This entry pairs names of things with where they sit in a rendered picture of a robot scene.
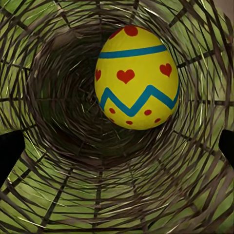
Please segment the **wicker basket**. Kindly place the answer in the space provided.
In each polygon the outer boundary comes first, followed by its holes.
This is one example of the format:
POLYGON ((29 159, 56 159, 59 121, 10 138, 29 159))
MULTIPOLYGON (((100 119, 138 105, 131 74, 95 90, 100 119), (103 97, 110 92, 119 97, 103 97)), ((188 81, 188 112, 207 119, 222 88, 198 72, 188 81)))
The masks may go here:
MULTIPOLYGON (((216 210, 218 206, 230 195, 234 192, 234 188, 231 189, 229 192, 227 190, 229 189, 231 183, 234 181, 234 169, 227 160, 227 158, 223 155, 222 151, 219 149, 218 151, 215 151, 213 148, 217 143, 218 137, 220 136, 223 129, 228 130, 228 120, 229 120, 229 114, 230 114, 230 108, 234 107, 234 101, 231 101, 231 94, 232 92, 232 78, 234 73, 234 65, 233 65, 233 56, 234 56, 234 29, 231 25, 231 22, 234 22, 234 0, 207 0, 207 3, 212 7, 213 13, 215 16, 215 19, 210 15, 210 13, 206 10, 206 7, 204 5, 203 0, 179 0, 181 6, 184 6, 183 9, 180 9, 180 12, 176 15, 173 12, 173 8, 167 6, 162 0, 134 0, 133 2, 130 0, 53 0, 54 5, 57 8, 57 11, 51 12, 48 15, 33 21, 29 25, 25 25, 23 22, 27 19, 29 19, 29 16, 40 6, 43 6, 50 2, 50 0, 39 0, 39 3, 29 9, 32 4, 35 2, 35 0, 30 0, 29 5, 18 15, 15 16, 16 13, 20 10, 22 6, 26 3, 26 0, 22 0, 18 8, 15 9, 15 12, 12 14, 11 12, 7 11, 5 9, 5 6, 9 3, 8 2, 0 6, 0 13, 3 14, 3 18, 0 19, 0 29, 2 29, 8 22, 9 26, 7 30, 4 32, 2 36, 0 36, 0 41, 3 40, 2 45, 0 45, 0 92, 2 91, 4 84, 6 82, 6 79, 9 77, 9 71, 11 67, 15 67, 16 70, 16 79, 10 94, 9 90, 9 98, 5 97, 2 98, 2 94, 0 94, 0 103, 4 103, 9 115, 10 120, 8 120, 7 116, 4 113, 4 108, 0 106, 0 123, 2 123, 2 126, 4 128, 5 133, 10 131, 15 131, 14 128, 14 120, 12 118, 12 110, 14 109, 15 116, 18 117, 20 122, 20 130, 24 133, 24 138, 27 138, 35 148, 38 148, 42 152, 42 156, 40 156, 40 159, 37 161, 34 161, 31 157, 28 156, 26 149, 24 152, 22 152, 21 156, 19 157, 19 161, 24 164, 28 170, 26 172, 23 172, 23 174, 20 176, 15 172, 14 169, 11 170, 18 179, 15 180, 13 183, 10 181, 9 177, 4 182, 4 186, 6 186, 6 189, 2 192, 0 192, 0 200, 4 200, 7 202, 12 208, 14 208, 16 211, 18 211, 21 215, 23 215, 25 218, 27 218, 27 221, 29 223, 32 223, 38 227, 38 230, 36 234, 43 234, 43 233, 61 233, 61 234, 68 234, 68 233, 98 233, 98 232, 117 232, 115 234, 123 234, 128 231, 143 231, 143 234, 156 234, 158 232, 161 232, 163 230, 169 229, 174 227, 171 231, 169 231, 167 234, 190 234, 193 231, 196 231, 202 227, 204 229, 199 234, 218 234, 216 231, 217 228, 234 212, 234 201, 232 202, 229 209, 227 209, 223 214, 221 214, 217 219, 215 219, 213 222, 211 222, 214 214, 216 213, 216 210), (73 2, 69 5, 61 5, 60 2, 73 2), (88 1, 86 4, 80 4, 78 7, 75 7, 73 9, 64 9, 66 6, 75 5, 79 1, 88 1), (118 1, 127 1, 130 3, 120 3, 118 1), (162 12, 161 10, 154 4, 158 3, 162 6, 167 7, 171 13, 174 15, 174 19, 170 21, 162 12), (220 7, 220 9, 223 11, 224 18, 222 15, 216 10, 214 2, 220 7), (205 13, 207 23, 203 20, 203 18, 197 13, 197 11, 193 8, 193 6, 197 4, 201 10, 205 13), (79 8, 86 6, 86 5, 96 5, 96 8, 90 8, 90 9, 84 9, 84 10, 78 10, 79 8), (109 5, 113 7, 111 8, 105 8, 101 7, 101 5, 109 5), (141 8, 139 10, 138 8, 141 8), (25 13, 31 11, 29 15, 25 18, 24 21, 20 21, 20 19, 25 15, 25 13), (129 15, 125 15, 120 13, 120 11, 125 11, 129 13, 129 15), (78 13, 81 12, 91 12, 90 14, 85 15, 78 15, 78 13), (223 21, 227 24, 227 28, 229 31, 228 35, 222 28, 221 22, 219 21, 218 15, 223 19, 223 21), (67 19, 67 17, 74 17, 79 16, 77 19, 67 19), (194 33, 192 33, 189 28, 185 25, 184 21, 182 20, 183 16, 186 16, 187 19, 190 21, 192 30, 194 33), (208 48, 208 51, 206 53, 202 53, 202 50, 200 48, 200 42, 196 38, 195 30, 194 30, 194 24, 192 23, 191 16, 198 22, 198 25, 202 26, 211 36, 212 43, 213 43, 213 50, 210 50, 207 40, 201 32, 201 35, 203 36, 206 46, 208 48), (52 30, 56 24, 64 19, 66 23, 62 26, 57 27, 56 29, 52 30), (175 57, 178 63, 177 69, 182 73, 183 76, 183 67, 186 68, 187 73, 187 84, 186 84, 186 93, 184 93, 183 83, 180 79, 181 84, 181 99, 178 102, 178 109, 177 112, 175 112, 174 117, 170 116, 168 120, 166 120, 163 124, 151 128, 148 131, 145 131, 143 135, 140 135, 139 133, 141 130, 130 130, 123 128, 119 132, 116 131, 115 135, 109 135, 109 134, 102 134, 102 131, 107 131, 108 129, 105 129, 106 127, 109 127, 109 125, 103 125, 103 123, 111 122, 112 123, 112 129, 115 129, 115 124, 111 120, 108 120, 108 118, 104 117, 103 111, 100 109, 95 92, 95 86, 94 86, 94 78, 95 75, 91 73, 90 76, 87 78, 84 78, 85 74, 81 76, 80 74, 85 71, 87 68, 89 68, 89 65, 79 73, 77 70, 80 68, 80 66, 87 61, 88 58, 84 58, 72 66, 70 65, 75 59, 82 57, 86 54, 92 54, 91 58, 98 56, 100 54, 100 50, 98 51, 89 51, 90 49, 102 49, 104 46, 104 42, 102 42, 102 33, 110 34, 114 33, 119 28, 126 26, 126 25, 137 25, 134 20, 138 21, 141 25, 143 25, 147 30, 152 32, 154 35, 157 35, 157 37, 164 41, 168 46, 171 53, 172 58, 173 54, 171 51, 174 51, 175 57), (192 40, 190 36, 188 35, 190 39, 190 43, 193 47, 193 50, 195 52, 195 57, 190 60, 186 57, 186 52, 182 47, 181 40, 179 39, 175 24, 178 24, 178 21, 180 21, 187 32, 190 32, 192 36, 196 39, 196 42, 198 44, 200 55, 197 54, 196 48, 194 47, 192 40), (71 23, 78 23, 78 22, 84 22, 83 24, 77 25, 75 27, 71 27, 71 23), (160 35, 148 24, 152 24, 159 32, 160 35), (213 27, 211 22, 213 22, 216 27, 219 29, 222 40, 224 45, 219 46, 219 42, 215 36, 213 27), (41 24, 43 26, 35 32, 35 29, 39 27, 41 24), (42 31, 50 26, 51 27, 40 36, 42 31), (17 26, 17 27, 16 27, 17 26), (7 39, 8 33, 14 28, 13 34, 7 39), (22 27, 24 30, 17 36, 15 40, 13 40, 15 32, 18 30, 19 27, 22 27), (67 27, 67 28, 66 28, 67 27), (116 30, 114 30, 116 29, 116 30), (90 39, 86 41, 82 41, 80 43, 77 43, 79 39, 83 38, 89 38, 99 35, 100 38, 97 39, 90 39), (23 39, 25 39, 27 36, 29 36, 29 41, 27 44, 21 49, 21 52, 19 52, 18 57, 15 61, 23 54, 22 59, 17 63, 14 64, 13 60, 15 58, 15 55, 17 53, 17 50, 19 49, 21 42, 23 39), (9 46, 5 54, 3 55, 5 45, 10 40, 9 46), (9 50, 12 48, 12 46, 15 44, 13 53, 11 55, 11 58, 9 62, 7 62, 7 56, 9 53, 9 50), (39 48, 40 47, 40 48, 39 48), (87 47, 87 49, 71 56, 76 51, 80 50, 83 47, 87 47), (30 66, 27 68, 25 67, 25 60, 26 58, 31 54, 31 52, 34 51, 32 62, 30 66), (70 53, 68 53, 65 57, 62 57, 61 55, 63 53, 66 53, 67 51, 71 50, 70 53), (184 60, 182 64, 179 63, 177 59, 177 54, 175 52, 176 49, 182 59, 184 60), (226 70, 223 58, 222 58, 222 52, 226 51, 228 55, 228 70, 226 70), (51 64, 49 65, 49 62, 54 54, 54 52, 57 53, 58 58, 56 59, 52 69, 50 70, 49 74, 47 74, 51 64), (71 56, 71 57, 70 57, 71 56), (214 64, 214 73, 213 77, 211 75, 211 72, 208 68, 206 58, 211 57, 213 64, 214 64), (217 70, 215 59, 217 59, 219 66, 221 68, 221 73, 223 73, 225 80, 227 82, 227 88, 226 91, 224 89, 222 78, 219 75, 219 72, 217 70), (202 62, 204 61, 204 64, 207 69, 207 77, 204 74, 203 68, 202 68, 202 62), (59 87, 59 91, 57 92, 58 87, 58 77, 60 75, 60 71, 62 68, 63 63, 66 62, 67 66, 65 69, 70 66, 70 69, 65 74, 63 79, 61 80, 61 84, 59 87), (196 77, 194 78, 194 75, 192 73, 192 63, 194 64, 195 70, 196 70, 196 77), (205 77, 206 80, 206 92, 204 91, 202 81, 200 80, 199 74, 198 74, 198 66, 196 65, 199 63, 200 69, 202 74, 205 77), (5 64, 7 65, 6 74, 4 77, 3 85, 1 84, 1 77, 4 71, 5 64), (61 66, 61 67, 60 67, 61 66), (53 75, 60 67, 56 77, 54 78, 53 75), (217 71, 217 74, 219 76, 222 89, 224 91, 226 100, 215 100, 215 92, 217 91, 215 87, 215 70, 217 71), (25 84, 23 80, 23 71, 25 71, 25 84), (22 80, 22 95, 20 94, 20 82, 19 82, 19 75, 21 72, 21 80, 22 80), (212 91, 210 90, 210 87, 208 85, 208 74, 212 81, 212 91), (74 76, 73 76, 74 75, 74 76), (42 86, 42 91, 44 88, 45 79, 48 77, 48 98, 39 98, 39 92, 42 86), (54 79, 53 84, 53 90, 51 93, 51 82, 52 79, 54 79), (79 81, 80 79, 80 81, 79 81), (83 89, 80 88, 80 86, 87 82, 87 84, 84 86, 83 89), (192 82, 195 88, 195 99, 192 100, 192 82), (204 92, 205 100, 203 100, 202 96, 199 92, 199 82, 201 84, 201 90, 204 92), (15 88, 17 86, 17 92, 15 98, 13 98, 13 94, 15 91, 15 88), (89 86, 92 86, 93 89, 91 92, 87 91, 89 86), (72 98, 66 98, 69 92, 69 88, 71 88, 71 93, 73 93, 72 98), (74 97, 74 88, 77 89, 77 97, 74 97), (208 90, 211 95, 211 100, 208 100, 208 90), (62 92, 62 98, 59 98, 60 94, 62 92), (81 97, 81 92, 84 92, 83 97, 81 97), (42 107, 40 100, 48 100, 49 101, 49 111, 50 111, 50 103, 52 104, 53 110, 55 112, 55 109, 57 108, 57 101, 61 102, 60 106, 62 108, 62 115, 64 114, 65 119, 67 121, 66 126, 64 126, 61 122, 61 127, 57 124, 57 122, 53 119, 54 117, 51 117, 49 119, 43 119, 42 116, 42 107), (73 101, 73 109, 71 107, 69 108, 67 104, 67 100, 73 101), (9 101, 10 110, 7 108, 6 101, 9 101), (17 107, 15 103, 17 102, 17 107), (93 103, 92 103, 93 102, 93 103), (188 113, 188 105, 190 103, 190 111, 188 113), (84 109, 84 105, 90 104, 91 107, 94 107, 96 110, 94 113, 91 113, 89 110, 84 109), (182 105, 181 105, 182 104, 182 105), (200 113, 198 117, 196 118, 196 112, 202 104, 200 113), (191 118, 192 113, 192 107, 194 105, 194 114, 191 118), (24 115, 21 112, 21 106, 24 108, 24 115), (179 109, 181 106, 181 112, 179 113, 179 109), (185 106, 185 121, 182 125, 182 128, 180 129, 180 132, 176 131, 176 124, 178 122, 178 119, 180 117, 180 114, 182 116, 182 110, 185 106), (214 115, 217 112, 218 108, 220 106, 223 106, 216 121, 213 123, 214 115), (195 129, 195 124, 199 118, 199 116, 202 113, 203 108, 205 107, 205 117, 204 120, 200 123, 200 127, 197 130, 196 134, 193 138, 191 138, 192 131, 195 129), (75 110, 78 117, 76 117, 72 110, 75 110), (212 148, 208 147, 208 141, 212 139, 212 132, 213 129, 220 118, 223 110, 225 110, 225 122, 224 127, 221 128, 218 137, 216 138, 212 148), (97 116, 97 112, 100 111, 100 116, 97 116), (88 121, 87 119, 81 117, 87 112, 87 115, 92 118, 91 121, 88 121), (26 121, 26 113, 28 114, 29 122, 26 121), (209 116, 209 117, 208 117, 209 116), (187 128, 187 120, 188 117, 190 117, 190 124, 188 129, 187 128), (54 123, 54 131, 57 133, 59 140, 55 138, 50 130, 50 127, 48 125, 48 120, 52 119, 54 123), (194 126, 189 131, 189 136, 186 136, 188 130, 190 129, 191 123, 194 119, 194 126), (95 123, 94 121, 98 121, 98 123, 95 123), (210 123, 210 132, 208 137, 205 140, 205 133, 206 129, 210 123), (201 128, 204 124, 204 130, 202 134, 200 135, 201 128), (155 129, 156 128, 156 129, 155 129), (128 134, 132 133, 133 131, 136 131, 136 134, 132 137, 130 137, 127 141, 124 143, 121 142, 121 140, 127 136, 128 134), (88 133, 90 132, 90 133, 88 133), (173 132, 176 133, 176 136, 170 141, 170 138, 173 134, 173 132), (123 133, 123 135, 120 137, 120 134, 123 133), (82 134, 82 135, 81 135, 82 134), (92 141, 97 143, 102 143, 106 140, 112 139, 114 137, 118 137, 118 140, 120 142, 119 146, 113 146, 112 148, 120 148, 122 147, 123 152, 121 154, 118 154, 117 156, 104 156, 103 153, 95 151, 93 149, 96 149, 96 146, 85 142, 92 141), (182 140, 182 143, 179 145, 178 148, 176 148, 177 144, 182 140), (64 141, 65 143, 73 144, 75 146, 79 147, 78 154, 76 155, 73 151, 71 151, 67 146, 65 146, 60 140, 64 141), (126 153, 128 149, 135 146, 136 144, 140 143, 142 140, 143 143, 136 147, 135 150, 133 150, 130 153, 126 153), (186 142, 184 148, 180 151, 180 147, 186 142), (125 145, 129 144, 125 148, 125 145), (189 144, 189 147, 185 153, 184 150, 186 146, 189 144), (175 149, 176 148, 176 149, 175 149), (91 151, 91 153, 88 152, 82 152, 81 150, 85 149, 88 151, 91 151), (161 161, 163 155, 165 155, 169 150, 172 150, 171 154, 163 161, 161 161), (187 156, 192 151, 192 156, 187 160, 187 156), (198 149, 201 149, 200 154, 198 156, 198 159, 191 164, 193 161, 198 149), (196 167, 199 163, 199 161, 203 158, 205 153, 208 152, 208 156, 205 160, 205 162, 197 169, 200 170, 196 180, 191 183, 188 187, 188 183, 194 173, 196 173, 196 167), (179 159, 174 162, 176 156, 180 154, 179 159), (86 154, 90 155, 102 155, 101 157, 93 157, 93 156, 86 156, 86 154), (214 156, 214 160, 212 161, 212 164, 210 165, 208 171, 206 171, 204 174, 203 171, 207 165, 208 160, 211 156, 214 156), (41 161, 43 159, 46 159, 47 161, 51 162, 54 166, 55 170, 60 173, 65 179, 59 178, 59 181, 56 181, 53 177, 50 176, 49 173, 47 173, 39 164, 42 164, 41 161), (138 160, 139 159, 139 160, 138 160), (176 169, 177 165, 181 162, 181 166, 176 169), (218 162, 223 161, 224 164, 219 171, 219 173, 211 180, 209 179, 212 176, 212 173, 218 164, 218 162), (154 163, 158 162, 159 165, 152 171, 149 172, 149 167, 154 163), (186 170, 179 175, 180 169, 188 162, 188 165, 186 167, 186 170), (49 177, 46 177, 39 173, 39 170, 43 171, 45 174, 47 174, 49 177), (187 177, 186 180, 184 180, 181 184, 179 184, 179 181, 181 182, 182 179, 186 174, 188 174, 192 169, 191 175, 187 177), (30 172, 35 173, 40 179, 44 181, 41 182, 41 184, 44 184, 46 186, 51 187, 53 190, 57 192, 55 195, 55 199, 51 201, 51 206, 49 209, 40 206, 36 204, 35 202, 23 197, 20 195, 15 187, 17 187, 21 182, 25 183, 29 186, 31 186, 33 189, 35 189, 37 192, 38 190, 29 184, 25 178, 29 178, 33 180, 31 177, 29 177, 30 172), (81 175, 78 174, 76 171, 81 171, 90 175, 81 175), (133 172, 136 172, 139 174, 138 176, 134 176, 133 172), (104 173, 110 173, 106 176, 104 176, 104 173), (121 175, 125 175, 127 173, 130 173, 130 176, 127 177, 119 177, 121 175), (138 184, 135 184, 140 178, 146 177, 143 181, 141 181, 138 184), (211 207, 209 207, 211 200, 213 199, 214 194, 216 193, 216 190, 218 188, 218 185, 221 181, 221 179, 227 176, 221 185, 220 189, 218 190, 218 193, 216 195, 215 201, 211 207), (123 183, 118 183, 118 181, 121 181, 123 179, 131 177, 131 180, 125 181, 123 183), (152 188, 160 179, 167 177, 160 185, 157 187, 152 188), (203 178, 204 177, 204 178, 203 178), (196 189, 196 186, 198 182, 203 178, 203 181, 199 187, 198 192, 193 196, 193 192, 196 189), (112 179, 118 179, 117 181, 114 181, 112 183, 106 183, 103 184, 103 182, 112 180, 112 179), (89 185, 94 185, 96 188, 75 188, 72 187, 73 181, 83 181, 86 182, 89 185), (182 185, 186 182, 186 187, 182 188, 182 185), (54 187, 51 185, 50 182, 56 183, 61 185, 60 188, 54 187), (145 191, 138 193, 139 190, 141 190, 144 186, 152 183, 153 184, 145 191), (162 193, 159 197, 148 199, 152 197, 153 195, 160 192, 161 188, 168 182, 171 182, 168 187, 164 190, 162 190, 162 193), (113 196, 111 198, 101 198, 101 193, 109 193, 110 191, 106 191, 111 189, 117 188, 119 185, 129 186, 130 188, 128 190, 123 191, 121 194, 118 194, 116 196, 113 196), (173 187, 176 187, 175 190, 173 190, 169 195, 162 198, 170 189, 173 187), (74 193, 68 192, 64 190, 64 188, 72 189, 81 191, 84 193, 90 194, 90 192, 86 192, 84 190, 96 190, 96 198, 94 199, 88 199, 79 195, 76 195, 74 193), (207 192, 211 188, 208 197, 202 206, 202 208, 198 208, 197 205, 194 203, 195 200, 197 200, 200 196, 202 196, 205 192, 207 192), (149 195, 143 195, 146 192, 153 190, 149 195), (12 193, 17 199, 19 199, 24 205, 26 205, 31 211, 22 208, 18 206, 15 202, 13 202, 7 195, 9 193, 12 193), (128 194, 134 192, 134 195, 126 197, 126 198, 118 198, 119 196, 128 194), (226 193, 227 192, 227 193, 226 193), (86 208, 92 208, 94 209, 94 213, 69 213, 69 212, 53 212, 55 207, 58 206, 58 201, 61 199, 61 195, 72 195, 74 197, 77 197, 78 199, 68 199, 68 201, 94 201, 95 204, 91 205, 82 205, 82 204, 76 204, 76 205, 61 205, 62 207, 86 207, 86 208), (178 194, 169 204, 163 206, 172 196, 178 194), (171 212, 168 212, 176 203, 186 200, 186 204, 183 207, 180 207, 178 209, 175 209, 171 212), (149 206, 160 202, 155 208, 146 210, 149 206), (42 208, 44 210, 47 210, 47 213, 45 217, 37 214, 31 207, 29 207, 28 204, 31 204, 33 206, 36 206, 38 208, 42 208), (113 207, 118 204, 123 204, 122 206, 116 207, 114 209, 108 210, 103 213, 98 213, 101 210, 113 207), (186 208, 191 207, 193 210, 193 214, 184 217, 178 221, 175 221, 173 223, 168 224, 172 219, 174 219, 178 214, 180 214, 183 210, 186 208), (30 216, 28 216, 23 210, 30 212, 42 219, 41 224, 37 224, 30 216), (146 221, 146 216, 153 214, 155 212, 158 212, 160 210, 163 210, 157 217, 152 218, 150 220, 146 221), (175 213, 175 214, 174 214, 175 213), (65 217, 69 217, 70 219, 63 219, 63 220, 50 220, 50 217, 52 214, 59 214, 65 217), (93 215, 93 218, 78 218, 73 216, 68 216, 66 214, 79 214, 79 215, 93 215), (100 217, 98 218, 98 215, 110 215, 114 214, 110 217, 100 217), (166 217, 168 215, 174 214, 161 228, 158 228, 154 231, 149 232, 149 229, 161 218, 166 217), (96 228, 96 226, 113 221, 118 219, 124 219, 124 218, 130 218, 129 220, 123 221, 121 223, 115 224, 113 226, 107 227, 107 228, 96 228), (178 229, 182 227, 188 220, 195 218, 190 225, 182 230, 178 229), (130 228, 118 228, 118 226, 128 224, 130 222, 134 222, 139 220, 141 221, 140 224, 137 224, 135 226, 132 226, 130 228), (90 229, 85 228, 75 228, 75 229, 49 229, 46 228, 46 225, 67 225, 72 226, 72 224, 91 224, 92 227, 90 229)), ((178 24, 179 25, 179 24, 178 24)), ((183 80, 184 76, 183 76, 183 80)), ((234 122, 232 123, 229 131, 232 131, 234 127, 234 122)), ((6 209, 4 209, 2 206, 0 206, 0 212, 3 212, 5 215, 7 215, 9 218, 11 218, 13 221, 18 223, 20 226, 24 228, 20 229, 16 226, 13 226, 11 224, 8 224, 6 222, 0 221, 0 230, 3 231, 5 234, 9 234, 9 232, 6 229, 13 230, 15 232, 18 232, 20 234, 34 234, 31 230, 29 230, 24 224, 22 224, 19 220, 17 220, 17 217, 10 214, 6 209)), ((234 234, 234 226, 230 227, 224 234, 234 234)))

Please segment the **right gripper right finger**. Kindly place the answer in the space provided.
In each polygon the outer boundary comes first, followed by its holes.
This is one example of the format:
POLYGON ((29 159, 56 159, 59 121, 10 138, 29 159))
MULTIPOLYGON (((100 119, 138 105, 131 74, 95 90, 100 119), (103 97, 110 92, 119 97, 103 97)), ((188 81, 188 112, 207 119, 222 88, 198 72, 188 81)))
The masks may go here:
POLYGON ((234 169, 234 132, 223 129, 218 147, 234 169))

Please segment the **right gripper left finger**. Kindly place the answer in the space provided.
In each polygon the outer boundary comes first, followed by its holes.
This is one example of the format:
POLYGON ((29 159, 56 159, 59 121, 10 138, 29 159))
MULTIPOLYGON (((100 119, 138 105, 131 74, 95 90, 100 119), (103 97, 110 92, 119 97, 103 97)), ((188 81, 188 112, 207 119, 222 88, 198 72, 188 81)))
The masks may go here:
POLYGON ((24 133, 21 130, 0 135, 0 187, 4 184, 24 150, 24 133))

